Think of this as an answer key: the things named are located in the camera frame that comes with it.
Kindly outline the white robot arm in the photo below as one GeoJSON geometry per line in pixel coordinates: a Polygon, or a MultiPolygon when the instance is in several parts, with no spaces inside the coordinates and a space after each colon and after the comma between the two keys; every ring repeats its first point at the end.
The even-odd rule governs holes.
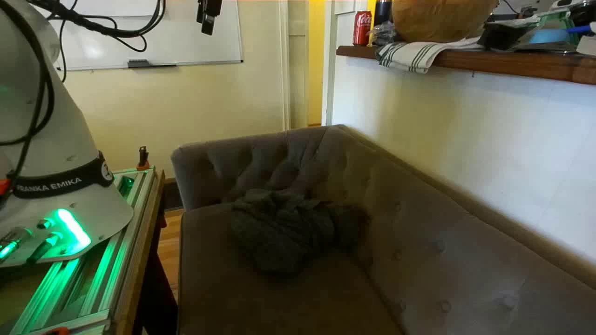
{"type": "Polygon", "coordinates": [[[133,220],[58,57],[28,0],[0,0],[2,269],[77,260],[133,220]]]}

